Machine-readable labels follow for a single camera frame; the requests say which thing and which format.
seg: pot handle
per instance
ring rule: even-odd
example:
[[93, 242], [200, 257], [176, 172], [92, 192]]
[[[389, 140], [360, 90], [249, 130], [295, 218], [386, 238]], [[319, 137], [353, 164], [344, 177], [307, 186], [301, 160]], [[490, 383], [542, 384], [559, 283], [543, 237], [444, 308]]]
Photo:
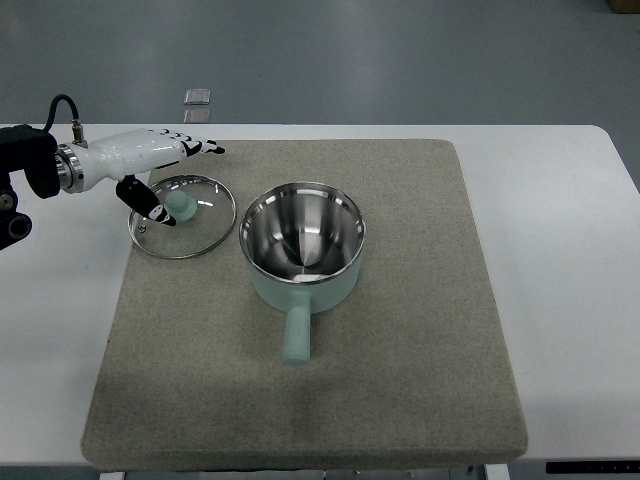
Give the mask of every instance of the pot handle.
[[311, 295], [309, 292], [292, 292], [284, 330], [282, 358], [294, 366], [306, 365], [311, 352]]

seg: black cable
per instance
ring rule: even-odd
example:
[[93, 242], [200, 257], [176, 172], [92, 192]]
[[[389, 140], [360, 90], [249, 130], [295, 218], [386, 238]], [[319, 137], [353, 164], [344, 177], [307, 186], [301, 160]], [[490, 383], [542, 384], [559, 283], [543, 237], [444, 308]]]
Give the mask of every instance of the black cable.
[[60, 100], [64, 100], [69, 104], [69, 107], [71, 107], [71, 113], [73, 114], [74, 120], [78, 120], [80, 118], [80, 116], [78, 115], [78, 107], [76, 107], [75, 102], [71, 100], [71, 97], [64, 94], [56, 95], [54, 99], [51, 101], [51, 106], [49, 107], [49, 117], [47, 118], [47, 123], [42, 129], [45, 132], [48, 132], [49, 130], [51, 130], [51, 126], [53, 125], [53, 120], [56, 118], [56, 109], [58, 108], [58, 103], [60, 103]]

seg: glass lid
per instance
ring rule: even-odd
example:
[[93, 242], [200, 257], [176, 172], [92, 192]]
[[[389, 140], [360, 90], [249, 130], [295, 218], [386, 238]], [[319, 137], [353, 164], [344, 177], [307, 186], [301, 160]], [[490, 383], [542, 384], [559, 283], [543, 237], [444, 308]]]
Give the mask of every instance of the glass lid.
[[236, 202], [229, 189], [217, 180], [178, 175], [149, 188], [178, 222], [170, 227], [131, 211], [131, 238], [150, 255], [167, 259], [197, 257], [216, 248], [231, 233]]

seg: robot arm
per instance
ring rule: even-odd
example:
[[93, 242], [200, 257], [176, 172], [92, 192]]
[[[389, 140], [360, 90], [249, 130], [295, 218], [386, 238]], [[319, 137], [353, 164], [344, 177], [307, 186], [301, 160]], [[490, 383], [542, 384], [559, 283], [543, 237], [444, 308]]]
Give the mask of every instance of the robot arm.
[[[61, 99], [72, 107], [74, 141], [58, 145], [48, 129]], [[43, 130], [29, 125], [0, 129], [0, 250], [31, 231], [31, 219], [16, 210], [18, 196], [11, 188], [10, 172], [24, 170], [40, 198], [57, 195], [61, 189], [67, 193], [86, 192], [104, 178], [111, 178], [118, 182], [116, 194], [129, 207], [151, 220], [173, 226], [175, 219], [135, 174], [205, 153], [221, 154], [224, 149], [213, 140], [169, 130], [138, 129], [87, 143], [73, 101], [59, 95], [52, 102]]]

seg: saucepan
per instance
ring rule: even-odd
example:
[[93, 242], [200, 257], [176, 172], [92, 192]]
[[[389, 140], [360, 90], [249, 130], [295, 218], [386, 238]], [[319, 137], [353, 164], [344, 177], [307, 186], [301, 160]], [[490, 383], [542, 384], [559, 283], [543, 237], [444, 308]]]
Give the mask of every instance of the saucepan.
[[335, 307], [353, 290], [365, 233], [353, 200], [321, 183], [278, 186], [247, 209], [240, 245], [257, 293], [287, 312], [286, 363], [309, 361], [311, 314]]

